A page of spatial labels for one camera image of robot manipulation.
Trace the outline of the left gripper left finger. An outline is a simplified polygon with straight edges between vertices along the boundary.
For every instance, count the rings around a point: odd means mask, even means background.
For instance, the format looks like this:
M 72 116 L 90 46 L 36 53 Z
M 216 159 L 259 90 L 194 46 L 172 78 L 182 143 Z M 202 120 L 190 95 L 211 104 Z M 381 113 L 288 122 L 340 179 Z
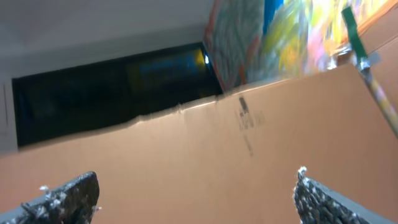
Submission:
M 46 185 L 40 189 L 44 191 L 42 196 L 1 214 L 1 224 L 90 224 L 100 209 L 100 187 L 93 171 L 56 189 L 50 190 Z

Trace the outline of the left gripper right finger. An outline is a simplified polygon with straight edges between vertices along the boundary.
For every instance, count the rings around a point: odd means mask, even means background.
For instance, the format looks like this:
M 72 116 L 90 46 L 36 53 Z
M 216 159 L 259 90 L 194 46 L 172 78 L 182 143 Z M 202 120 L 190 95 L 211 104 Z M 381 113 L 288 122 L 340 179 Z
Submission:
M 297 172 L 294 204 L 301 224 L 394 224 L 349 198 Z

